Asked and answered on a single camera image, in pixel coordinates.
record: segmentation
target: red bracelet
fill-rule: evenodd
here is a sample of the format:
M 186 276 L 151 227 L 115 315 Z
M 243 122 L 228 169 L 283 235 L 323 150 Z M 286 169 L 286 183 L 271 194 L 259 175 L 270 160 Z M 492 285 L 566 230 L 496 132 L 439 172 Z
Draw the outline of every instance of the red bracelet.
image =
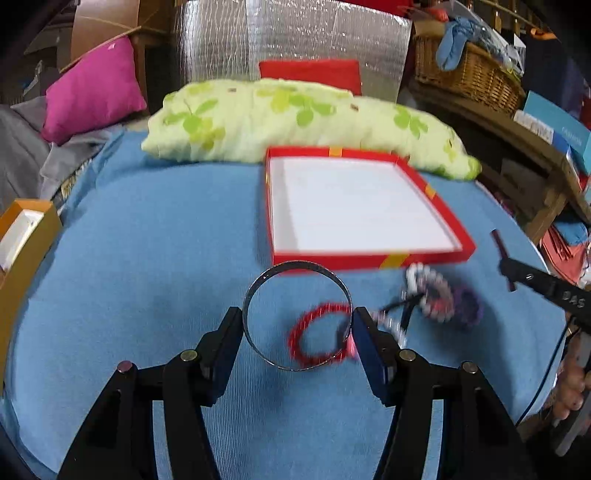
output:
M 314 320 L 319 319 L 326 313 L 340 312 L 351 314 L 349 305 L 346 303 L 323 303 L 318 305 L 314 310 L 303 314 L 291 329 L 289 337 L 287 338 L 287 347 L 290 351 L 290 357 L 303 367 L 313 367 L 322 362 L 326 362 L 331 357 L 334 358 L 329 361 L 330 364 L 342 362 L 347 358 L 348 353 L 345 342 L 340 349 L 331 353 L 323 353 L 321 355 L 308 356 L 302 352 L 300 348 L 301 336 Z

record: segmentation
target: blue cloth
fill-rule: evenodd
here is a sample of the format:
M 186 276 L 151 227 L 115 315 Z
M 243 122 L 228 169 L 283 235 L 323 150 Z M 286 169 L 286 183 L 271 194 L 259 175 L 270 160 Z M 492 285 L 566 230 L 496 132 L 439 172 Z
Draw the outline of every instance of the blue cloth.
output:
M 587 241 L 587 226 L 570 207 L 554 219 L 553 225 L 569 245 L 580 245 Z
M 455 70 L 462 59 L 462 52 L 467 41 L 476 42 L 482 29 L 473 21 L 456 17 L 445 24 L 445 34 L 441 39 L 435 61 L 444 72 Z
M 139 149 L 145 134 L 110 141 L 73 189 L 64 228 L 43 261 L 16 324 L 8 358 L 3 424 L 30 465 L 54 478 L 80 424 L 123 359 L 162 364 L 217 328 L 269 267 L 264 169 L 250 164 L 177 164 Z M 526 287 L 509 292 L 491 238 L 497 228 L 513 257 L 542 267 L 529 240 L 474 183 L 424 175 L 478 248 L 437 267 L 481 296 L 485 314 L 470 332 L 416 312 L 410 348 L 431 362 L 475 361 L 513 419 L 540 382 L 564 314 Z M 400 293 L 403 271 L 340 273 L 357 306 L 376 308 Z M 319 275 L 266 283 L 249 311 L 262 351 L 286 360 L 286 334 L 303 310 L 342 293 Z M 332 349 L 336 320 L 304 339 Z M 556 365 L 534 408 L 549 392 Z M 222 478 L 370 478 L 392 419 L 357 362 L 291 374 L 265 364 L 243 341 L 226 394 L 205 409 Z M 163 411 L 155 406 L 161 479 L 170 479 Z M 435 404 L 425 479 L 436 477 L 441 405 Z

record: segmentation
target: screw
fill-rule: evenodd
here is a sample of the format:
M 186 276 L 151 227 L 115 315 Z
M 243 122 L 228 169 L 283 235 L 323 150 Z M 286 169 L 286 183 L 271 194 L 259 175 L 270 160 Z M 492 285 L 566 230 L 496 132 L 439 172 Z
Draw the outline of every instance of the screw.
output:
M 474 362 L 464 362 L 462 363 L 462 368 L 469 374 L 475 374 L 478 372 L 478 365 L 476 365 Z
M 117 365 L 117 371 L 120 374 L 126 374 L 132 369 L 133 366 L 133 363 L 131 363 L 129 360 L 123 360 L 122 362 L 119 362 L 119 365 Z
M 183 362 L 192 362 L 199 354 L 195 350 L 185 350 L 181 352 L 181 360 Z
M 414 351 L 405 348 L 404 350 L 400 350 L 399 356 L 402 360 L 412 362 L 417 357 L 417 354 Z

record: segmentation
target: reflective insulation foil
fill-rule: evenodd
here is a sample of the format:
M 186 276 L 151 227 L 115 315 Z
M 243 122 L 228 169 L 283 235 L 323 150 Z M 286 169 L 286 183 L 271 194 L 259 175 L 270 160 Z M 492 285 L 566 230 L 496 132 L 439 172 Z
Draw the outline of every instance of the reflective insulation foil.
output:
M 192 0 L 176 8 L 175 87 L 256 80 L 266 59 L 356 59 L 364 95 L 396 100 L 411 21 L 333 0 Z

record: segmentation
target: pink pillow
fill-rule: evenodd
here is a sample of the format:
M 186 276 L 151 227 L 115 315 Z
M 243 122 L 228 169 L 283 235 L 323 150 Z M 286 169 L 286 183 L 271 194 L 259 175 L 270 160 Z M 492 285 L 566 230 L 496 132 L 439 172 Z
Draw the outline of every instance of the pink pillow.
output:
M 84 55 L 47 89 L 41 136 L 58 145 L 72 135 L 117 123 L 146 108 L 135 79 L 134 49 L 127 37 Z

